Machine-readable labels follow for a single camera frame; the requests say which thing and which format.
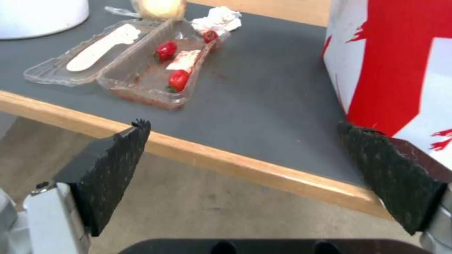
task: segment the clear plastic container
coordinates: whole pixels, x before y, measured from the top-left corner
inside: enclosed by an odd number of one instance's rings
[[[124,99],[168,109],[180,107],[192,96],[202,64],[211,49],[229,36],[229,32],[221,33],[218,40],[206,44],[189,22],[168,20],[103,69],[98,82]],[[168,89],[172,71],[166,67],[171,61],[160,63],[153,57],[155,49],[170,40],[178,44],[176,55],[182,50],[201,50],[185,88],[177,93]]]
[[[81,42],[79,45],[70,49],[61,56],[49,59],[38,64],[37,66],[31,67],[24,72],[24,78],[40,84],[59,84],[71,87],[91,83],[95,81],[103,68],[112,63],[123,52],[133,48],[135,44],[137,44],[142,38],[148,35],[150,31],[154,30],[161,23],[162,22],[158,21],[134,19],[116,23],[104,29],[101,34],[94,35],[91,39]],[[140,30],[140,34],[134,43],[115,45],[90,68],[84,71],[74,72],[67,70],[67,64],[80,52],[125,24],[130,24]]]

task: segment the screw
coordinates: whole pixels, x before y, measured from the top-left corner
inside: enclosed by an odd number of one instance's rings
[[[42,183],[38,183],[38,184],[36,184],[36,189],[42,189],[42,188],[44,188],[44,187],[47,187],[49,185],[49,182],[47,182],[47,181],[44,181],[44,182],[42,182]]]
[[[38,183],[38,184],[36,184],[35,189],[31,192],[31,195],[32,196],[38,195],[40,193],[46,192],[46,191],[48,191],[50,189],[53,189],[56,186],[57,185],[53,181],[51,181],[51,182],[44,181],[42,183]]]

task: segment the red and white box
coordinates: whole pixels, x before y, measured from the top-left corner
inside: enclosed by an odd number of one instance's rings
[[[333,0],[323,58],[350,122],[452,170],[451,0]]]

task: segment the beige carpet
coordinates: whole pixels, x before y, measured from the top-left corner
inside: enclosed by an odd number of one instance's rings
[[[91,140],[18,118],[0,141],[0,186],[20,202]],[[149,238],[353,237],[418,243],[393,221],[146,154],[90,253]]]

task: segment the gray tabletop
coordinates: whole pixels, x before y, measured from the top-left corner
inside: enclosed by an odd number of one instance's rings
[[[90,17],[66,32],[0,41],[0,89],[129,123],[148,119],[153,130],[251,158],[363,186],[335,128],[344,114],[320,55],[325,28],[244,14],[243,26],[210,55],[192,99],[179,111],[121,100],[97,84],[66,88],[26,81],[22,73],[56,57],[124,17],[90,2]],[[186,17],[206,16],[189,5]]]

